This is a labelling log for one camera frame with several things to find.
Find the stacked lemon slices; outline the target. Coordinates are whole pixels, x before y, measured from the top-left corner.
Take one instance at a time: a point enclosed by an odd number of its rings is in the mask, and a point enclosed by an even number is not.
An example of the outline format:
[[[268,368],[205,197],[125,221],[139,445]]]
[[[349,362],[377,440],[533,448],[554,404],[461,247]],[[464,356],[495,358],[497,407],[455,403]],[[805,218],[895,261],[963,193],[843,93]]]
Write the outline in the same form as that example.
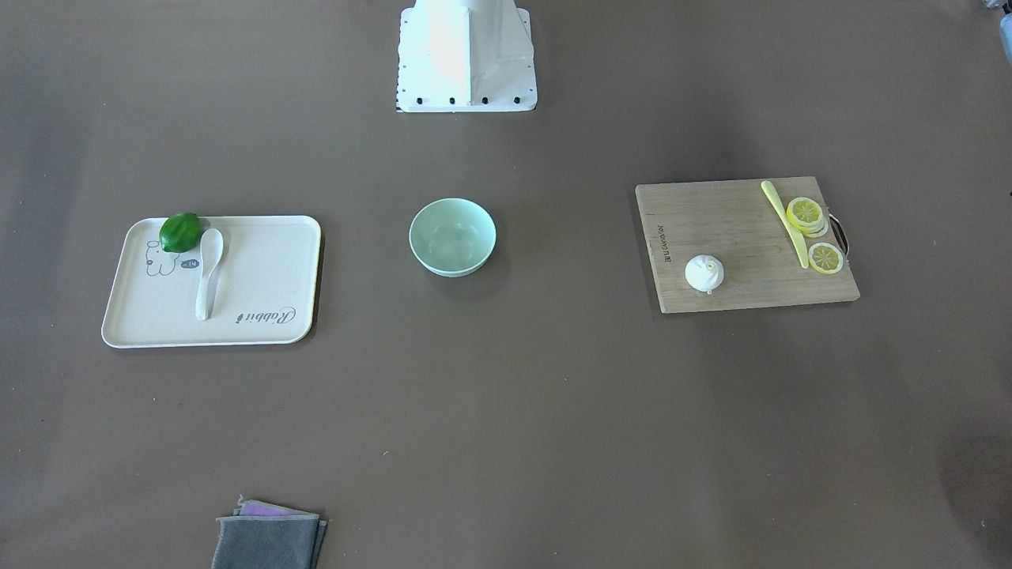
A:
[[[829,229],[824,210],[813,199],[794,198],[785,206],[785,213],[788,223],[800,231],[802,236],[807,239],[824,236]]]

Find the wooden cutting board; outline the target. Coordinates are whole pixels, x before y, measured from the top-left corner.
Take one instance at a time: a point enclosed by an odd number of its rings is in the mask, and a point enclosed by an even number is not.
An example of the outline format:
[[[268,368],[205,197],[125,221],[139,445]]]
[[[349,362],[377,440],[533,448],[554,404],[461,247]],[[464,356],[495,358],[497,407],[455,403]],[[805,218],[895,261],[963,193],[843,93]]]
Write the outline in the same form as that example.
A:
[[[853,302],[848,266],[824,275],[803,269],[761,180],[640,184],[637,209],[660,310],[664,314]],[[712,294],[684,275],[698,255],[716,257],[724,280]]]

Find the grey folded cloth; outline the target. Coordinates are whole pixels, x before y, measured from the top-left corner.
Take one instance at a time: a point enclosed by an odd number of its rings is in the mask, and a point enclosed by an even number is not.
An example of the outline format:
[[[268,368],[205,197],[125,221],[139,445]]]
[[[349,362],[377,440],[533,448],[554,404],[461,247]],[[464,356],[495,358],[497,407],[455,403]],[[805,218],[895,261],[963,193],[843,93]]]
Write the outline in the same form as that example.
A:
[[[244,497],[217,521],[213,568],[315,568],[328,526],[319,514]]]

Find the white steamed bun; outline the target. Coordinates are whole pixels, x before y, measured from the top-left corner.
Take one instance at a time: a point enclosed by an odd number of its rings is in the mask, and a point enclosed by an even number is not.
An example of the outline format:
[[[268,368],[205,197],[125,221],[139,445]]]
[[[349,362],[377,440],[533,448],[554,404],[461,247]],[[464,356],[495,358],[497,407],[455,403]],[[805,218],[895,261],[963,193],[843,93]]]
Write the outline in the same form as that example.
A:
[[[685,264],[684,277],[695,291],[711,295],[724,281],[724,266],[715,256],[697,255]]]

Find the mint green bowl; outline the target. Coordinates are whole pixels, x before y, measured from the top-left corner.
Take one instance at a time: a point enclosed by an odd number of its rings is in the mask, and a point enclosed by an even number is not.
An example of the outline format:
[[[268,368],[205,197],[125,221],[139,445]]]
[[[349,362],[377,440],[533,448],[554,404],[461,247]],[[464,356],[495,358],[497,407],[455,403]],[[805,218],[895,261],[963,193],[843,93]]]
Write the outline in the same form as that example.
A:
[[[463,277],[485,265],[497,244],[490,213],[465,198],[442,198],[416,213],[410,249],[421,266],[442,277]]]

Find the green lime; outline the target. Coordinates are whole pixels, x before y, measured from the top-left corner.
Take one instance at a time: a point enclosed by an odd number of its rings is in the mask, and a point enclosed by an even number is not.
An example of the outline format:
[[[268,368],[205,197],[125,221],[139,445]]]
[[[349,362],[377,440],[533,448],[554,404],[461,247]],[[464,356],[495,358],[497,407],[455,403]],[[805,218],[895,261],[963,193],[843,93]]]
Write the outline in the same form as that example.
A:
[[[167,217],[159,230],[159,242],[163,251],[185,253],[199,245],[205,227],[195,213],[177,213]]]

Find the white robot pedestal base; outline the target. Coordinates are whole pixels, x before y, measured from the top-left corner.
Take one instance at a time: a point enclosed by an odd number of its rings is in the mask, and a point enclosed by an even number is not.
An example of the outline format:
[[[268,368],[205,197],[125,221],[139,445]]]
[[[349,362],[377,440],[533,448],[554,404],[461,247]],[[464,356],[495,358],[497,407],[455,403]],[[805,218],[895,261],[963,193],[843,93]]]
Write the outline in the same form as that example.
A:
[[[531,15],[513,1],[416,1],[400,13],[395,109],[533,111]]]

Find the white ceramic spoon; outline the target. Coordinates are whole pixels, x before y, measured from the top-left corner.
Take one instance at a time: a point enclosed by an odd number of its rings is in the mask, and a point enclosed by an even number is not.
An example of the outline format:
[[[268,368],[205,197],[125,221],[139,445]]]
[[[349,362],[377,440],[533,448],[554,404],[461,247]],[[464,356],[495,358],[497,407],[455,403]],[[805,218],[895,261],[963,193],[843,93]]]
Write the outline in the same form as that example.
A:
[[[199,243],[200,278],[194,303],[194,314],[197,320],[206,321],[210,317],[210,284],[218,263],[224,255],[225,241],[217,228],[206,229]]]

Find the yellow plastic knife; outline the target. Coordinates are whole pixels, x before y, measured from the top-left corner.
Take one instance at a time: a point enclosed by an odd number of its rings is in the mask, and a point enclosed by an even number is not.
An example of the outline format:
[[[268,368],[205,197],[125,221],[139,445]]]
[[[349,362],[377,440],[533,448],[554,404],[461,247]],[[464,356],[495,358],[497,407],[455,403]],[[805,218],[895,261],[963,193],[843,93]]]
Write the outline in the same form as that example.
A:
[[[787,218],[787,209],[785,209],[784,204],[780,197],[780,192],[777,191],[775,185],[771,183],[770,180],[764,179],[761,181],[761,189],[767,201],[774,208],[775,213],[780,218],[780,222],[784,227],[787,236],[794,245],[795,254],[798,256],[799,264],[802,269],[810,268],[809,256],[807,256],[807,247],[805,238],[802,236],[802,231],[798,230]]]

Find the cream rabbit tray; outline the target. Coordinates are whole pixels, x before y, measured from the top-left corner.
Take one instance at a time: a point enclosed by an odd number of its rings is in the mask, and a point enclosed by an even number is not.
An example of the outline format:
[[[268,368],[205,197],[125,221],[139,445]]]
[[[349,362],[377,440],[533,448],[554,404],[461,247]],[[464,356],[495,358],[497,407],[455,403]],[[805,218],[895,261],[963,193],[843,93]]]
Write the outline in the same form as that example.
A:
[[[147,217],[126,231],[101,327],[106,345],[289,345],[311,330],[322,240],[314,217],[207,217],[223,234],[224,254],[206,320],[195,310],[200,254],[164,251],[163,222]]]

